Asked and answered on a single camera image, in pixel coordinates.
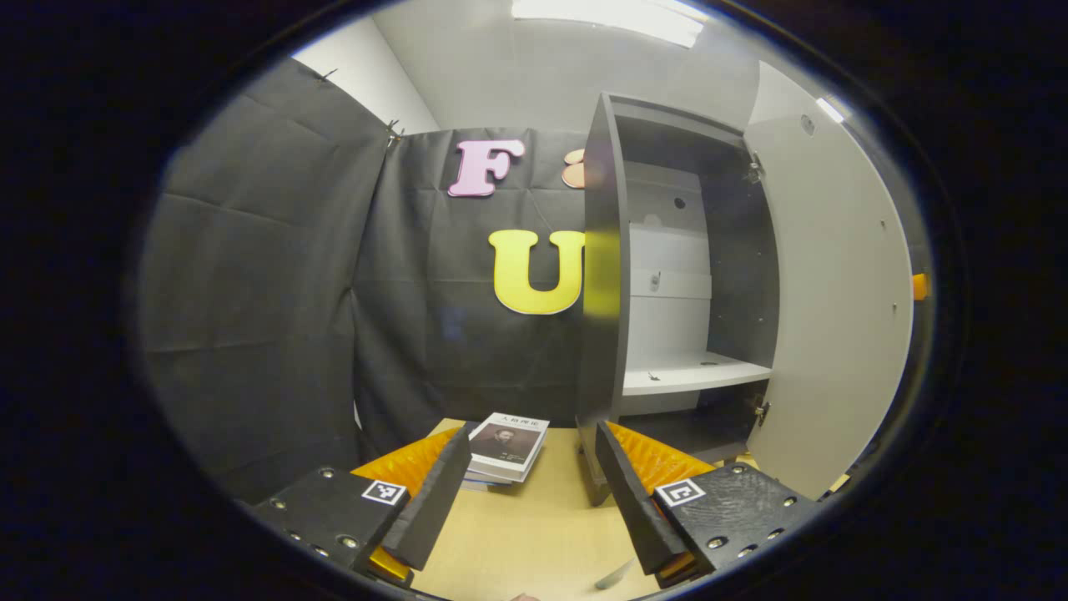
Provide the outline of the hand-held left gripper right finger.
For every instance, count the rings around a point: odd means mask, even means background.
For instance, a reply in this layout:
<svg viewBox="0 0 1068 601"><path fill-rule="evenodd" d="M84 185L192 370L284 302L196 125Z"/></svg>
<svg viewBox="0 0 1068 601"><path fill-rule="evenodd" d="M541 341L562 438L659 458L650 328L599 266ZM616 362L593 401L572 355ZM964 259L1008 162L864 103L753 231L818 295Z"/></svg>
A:
<svg viewBox="0 0 1068 601"><path fill-rule="evenodd" d="M818 510L757 466L713 466L607 420L596 427L595 452L637 562L661 587L772 550Z"/></svg>

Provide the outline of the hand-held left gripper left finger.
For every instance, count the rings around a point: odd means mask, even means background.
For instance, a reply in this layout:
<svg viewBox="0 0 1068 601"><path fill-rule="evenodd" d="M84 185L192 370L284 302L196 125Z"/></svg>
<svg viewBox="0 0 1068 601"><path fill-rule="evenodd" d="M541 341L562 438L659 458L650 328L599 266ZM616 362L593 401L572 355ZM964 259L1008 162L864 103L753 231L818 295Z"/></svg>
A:
<svg viewBox="0 0 1068 601"><path fill-rule="evenodd" d="M430 559L461 488L470 430L450 427L351 471L317 466L250 512L325 562L409 585Z"/></svg>

